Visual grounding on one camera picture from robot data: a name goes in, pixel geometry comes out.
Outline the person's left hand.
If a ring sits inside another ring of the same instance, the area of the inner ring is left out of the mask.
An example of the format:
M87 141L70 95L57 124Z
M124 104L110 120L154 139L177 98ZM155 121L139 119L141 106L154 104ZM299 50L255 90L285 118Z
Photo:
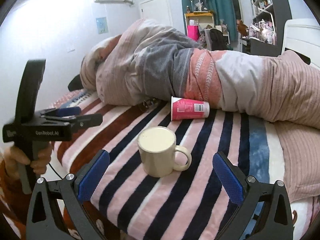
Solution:
M18 164L30 165L33 172L37 175L45 174L47 165L51 161L52 146L48 145L46 148L38 152L38 159L30 161L26 154L16 146L10 146L5 149L3 159L5 163L5 170L7 175L18 180L20 175L18 173Z

